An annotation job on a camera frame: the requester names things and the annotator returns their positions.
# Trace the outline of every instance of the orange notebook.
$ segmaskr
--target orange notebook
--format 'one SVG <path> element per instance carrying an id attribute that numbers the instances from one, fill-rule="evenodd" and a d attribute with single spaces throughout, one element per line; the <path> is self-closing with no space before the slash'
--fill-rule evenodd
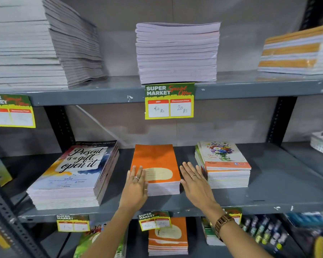
<path id="1" fill-rule="evenodd" d="M 148 231 L 148 244 L 156 246 L 188 246 L 185 217 L 171 217 L 172 227 Z"/>
<path id="2" fill-rule="evenodd" d="M 168 145 L 136 145 L 132 166 L 146 169 L 149 183 L 177 182 L 181 180 L 174 147 Z"/>

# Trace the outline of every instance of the hand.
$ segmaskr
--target hand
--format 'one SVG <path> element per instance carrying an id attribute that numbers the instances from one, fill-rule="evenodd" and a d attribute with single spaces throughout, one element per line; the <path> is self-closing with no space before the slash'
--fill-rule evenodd
<path id="1" fill-rule="evenodd" d="M 147 200 L 147 186 L 145 182 L 146 171 L 139 167 L 135 174 L 135 166 L 132 170 L 128 170 L 126 184 L 123 188 L 119 209 L 130 212 L 132 215 L 137 212 Z"/>
<path id="2" fill-rule="evenodd" d="M 203 213 L 213 206 L 218 205 L 207 180 L 202 174 L 201 168 L 196 165 L 196 169 L 188 162 L 183 162 L 179 169 L 184 177 L 181 183 L 184 187 L 187 198 L 194 206 L 199 208 Z"/>

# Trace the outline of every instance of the flower bouquet illustration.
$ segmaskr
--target flower bouquet illustration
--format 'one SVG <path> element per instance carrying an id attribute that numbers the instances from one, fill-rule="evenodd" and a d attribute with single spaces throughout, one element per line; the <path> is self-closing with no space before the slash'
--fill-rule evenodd
<path id="1" fill-rule="evenodd" d="M 207 144 L 207 147 L 213 154 L 219 155 L 222 161 L 231 161 L 229 154 L 232 154 L 234 150 L 232 150 L 231 145 L 226 142 L 211 142 Z"/>

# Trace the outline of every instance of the bracelet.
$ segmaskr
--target bracelet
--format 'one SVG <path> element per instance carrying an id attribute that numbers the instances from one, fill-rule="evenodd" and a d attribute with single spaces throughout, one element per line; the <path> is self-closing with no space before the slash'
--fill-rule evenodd
<path id="1" fill-rule="evenodd" d="M 217 222 L 215 223 L 215 226 L 214 226 L 214 232 L 215 232 L 215 235 L 220 239 L 220 236 L 219 236 L 219 232 L 220 232 L 220 229 L 221 227 L 226 224 L 228 221 L 231 221 L 233 220 L 233 218 L 229 215 L 229 214 L 225 214 L 223 215 L 222 217 L 220 217 Z"/>

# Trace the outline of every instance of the shelving unit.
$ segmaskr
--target shelving unit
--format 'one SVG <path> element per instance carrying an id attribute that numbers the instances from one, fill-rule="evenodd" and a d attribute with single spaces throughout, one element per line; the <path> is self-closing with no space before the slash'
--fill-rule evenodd
<path id="1" fill-rule="evenodd" d="M 308 0 L 300 28 L 322 23 L 323 0 Z M 200 82 L 195 87 L 195 100 L 279 97 L 267 143 L 237 145 L 252 166 L 249 187 L 213 190 L 222 207 L 240 206 L 244 214 L 323 211 L 323 154 L 312 149 L 308 142 L 282 143 L 297 96 L 323 95 L 323 75 L 226 71 L 217 73 L 216 82 Z M 10 90 L 10 93 L 28 95 L 33 106 L 44 106 L 63 152 L 75 142 L 64 106 L 134 103 L 145 99 L 138 76 L 108 77 L 58 90 Z M 196 163 L 194 146 L 174 147 L 174 150 L 178 165 L 183 161 Z M 55 231 L 41 241 L 31 233 L 31 227 L 35 223 L 55 225 L 58 214 L 88 214 L 90 220 L 110 220 L 118 208 L 133 153 L 134 149 L 120 149 L 120 158 L 99 207 L 41 211 L 36 210 L 26 189 L 60 154 L 3 158 L 14 179 L 0 188 L 0 233 L 12 249 L 0 253 L 0 257 L 15 258 L 20 254 L 24 258 L 72 258 L 80 233 Z M 226 247 L 206 244 L 200 221 L 195 218 L 203 214 L 190 203 L 182 188 L 179 195 L 150 197 L 133 218 L 156 209 L 169 211 L 174 217 L 187 217 L 190 257 L 231 257 Z M 127 258 L 148 257 L 147 239 L 147 233 L 141 232 L 133 220 L 129 225 Z M 285 249 L 292 257 L 303 257 L 299 247 L 289 239 Z"/>

